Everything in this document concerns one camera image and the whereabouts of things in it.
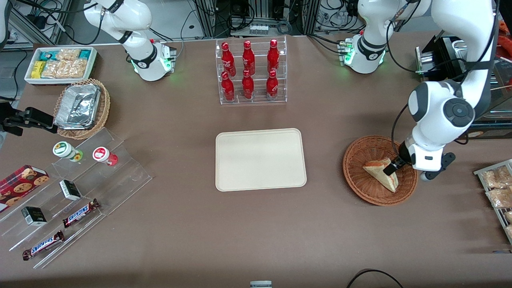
acrylic display stand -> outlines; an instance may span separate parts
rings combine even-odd
[[[270,49],[270,40],[276,39],[278,41],[278,50],[279,50],[279,68],[277,70],[277,79],[279,82],[278,85],[278,95],[274,101],[269,101],[267,99],[267,79],[268,79],[268,70],[267,70],[267,54]],[[286,102],[288,99],[287,95],[287,59],[286,55],[288,53],[286,48],[286,37],[255,37],[251,38],[251,47],[254,51],[255,62],[256,62],[256,73],[252,76],[254,80],[254,97],[252,100],[247,100],[244,97],[243,88],[242,88],[242,79],[244,78],[243,71],[244,65],[242,62],[242,54],[244,53],[244,40],[242,38],[233,38],[233,39],[225,39],[225,40],[217,40],[216,42],[216,63],[217,63],[217,80],[219,82],[219,96],[221,104],[227,105],[238,105],[238,104],[272,104],[279,102]],[[227,42],[229,44],[229,49],[233,53],[234,56],[234,64],[237,69],[237,74],[234,77],[231,77],[231,81],[233,81],[234,85],[234,101],[227,102],[224,98],[224,94],[222,92],[222,78],[221,73],[224,71],[224,67],[222,66],[222,42]]]
[[[103,128],[77,146],[77,149],[83,152],[82,160],[71,162],[61,158],[46,167],[50,180],[43,187],[18,201],[14,207],[0,214],[0,231],[3,241],[8,244],[9,251],[19,254],[19,260],[22,261],[24,250],[36,246],[62,230],[66,239],[64,242],[51,246],[28,261],[34,265],[34,268],[44,268],[146,185],[152,177],[130,156],[121,145],[122,142],[107,128]],[[92,158],[93,150],[99,146],[108,148],[119,157],[116,165],[107,166]],[[59,182],[63,179],[76,184],[82,195],[78,201],[71,201],[64,197],[59,186]],[[77,223],[64,228],[62,220],[94,198],[101,206],[85,215]],[[21,213],[21,209],[25,206],[41,208],[47,223],[40,227],[27,225]]]
[[[498,163],[496,165],[492,165],[487,168],[480,169],[480,170],[473,172],[473,174],[477,175],[478,179],[480,179],[480,182],[482,183],[482,185],[485,189],[485,195],[488,198],[489,198],[489,191],[493,188],[490,188],[489,186],[487,186],[487,183],[484,181],[484,179],[482,177],[482,173],[486,172],[486,171],[492,171],[494,169],[505,166],[505,167],[507,167],[508,172],[512,175],[512,166],[511,165],[512,165],[512,160],[507,160],[507,161]],[[494,212],[496,212],[496,215],[498,215],[498,219],[500,220],[500,223],[501,223],[501,226],[503,227],[503,229],[505,229],[505,227],[507,227],[508,225],[512,224],[512,223],[509,223],[507,221],[507,219],[505,218],[505,213],[508,211],[511,211],[512,208],[496,208],[493,206],[493,209],[494,209]],[[512,244],[512,238],[507,233],[505,233],[505,234],[507,235],[508,241]]]

red cookie box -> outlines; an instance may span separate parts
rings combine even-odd
[[[0,213],[48,181],[46,171],[25,165],[0,181]]]

table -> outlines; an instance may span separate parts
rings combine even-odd
[[[394,34],[395,57],[413,67],[414,48],[433,34]],[[404,204],[368,204],[342,176],[344,151],[361,136],[389,135],[418,80],[388,55],[375,73],[359,75],[311,39],[287,39],[288,103],[265,107],[219,104],[213,40],[186,42],[176,72],[154,83],[133,72],[120,45],[97,46],[94,77],[112,98],[106,126],[155,178],[43,270],[1,249],[0,286],[343,287],[375,268],[405,287],[510,287],[512,257],[491,253],[510,246],[472,173],[512,158],[510,141],[452,143],[446,151],[457,160]],[[19,107],[52,112],[61,90],[27,85]],[[399,141],[413,124],[402,117]],[[217,191],[217,134],[279,128],[302,133],[306,185]],[[59,140],[39,129],[9,136],[0,176],[46,167]],[[393,286],[366,274],[353,287],[371,283]]]

round wicker basket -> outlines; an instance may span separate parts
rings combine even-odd
[[[109,116],[109,109],[110,109],[109,92],[106,90],[105,86],[100,81],[95,80],[95,79],[87,79],[87,80],[83,80],[83,81],[80,81],[77,83],[73,83],[72,86],[86,85],[86,84],[95,84],[101,88],[101,94],[100,94],[100,99],[99,99],[99,103],[98,103],[98,111],[96,112],[96,119],[95,119],[96,123],[89,130],[64,130],[64,129],[59,128],[57,130],[57,133],[60,136],[63,136],[66,138],[72,138],[75,140],[83,140],[83,139],[87,139],[87,138],[93,136],[94,134],[96,134],[96,132],[101,130],[101,128],[103,128],[103,126],[105,126],[106,119]],[[55,117],[57,115],[57,111],[59,110],[59,107],[60,107],[60,102],[62,101],[62,97],[64,96],[64,91],[62,91],[59,99],[57,100],[57,105],[55,106],[55,109],[53,110],[53,117]]]
[[[418,185],[418,174],[409,165],[396,171],[398,188],[393,193],[362,167],[368,161],[395,157],[391,139],[379,135],[361,137],[352,142],[343,157],[343,174],[352,190],[362,199],[379,206],[397,205],[409,198]]]

coca-cola bottle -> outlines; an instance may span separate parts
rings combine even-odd
[[[227,102],[234,101],[234,86],[231,79],[229,79],[229,74],[226,71],[222,71],[222,92],[224,93],[224,98]]]
[[[237,70],[234,67],[234,57],[233,53],[229,50],[229,44],[227,42],[223,42],[221,44],[222,47],[222,66],[224,66],[224,71],[229,73],[229,76],[234,77],[237,74]]]
[[[275,77],[276,72],[275,70],[271,70],[268,73],[268,79],[267,79],[267,99],[269,101],[274,101],[278,96],[278,80]]]
[[[244,70],[244,78],[242,79],[242,86],[244,87],[244,97],[251,100],[254,96],[254,80],[248,69]]]
[[[278,50],[278,41],[276,39],[270,40],[270,49],[267,54],[267,70],[270,73],[272,69],[279,68],[279,50]]]
[[[251,75],[256,73],[256,62],[254,60],[254,52],[251,49],[251,41],[244,41],[244,54],[242,55],[244,69],[249,70]]]

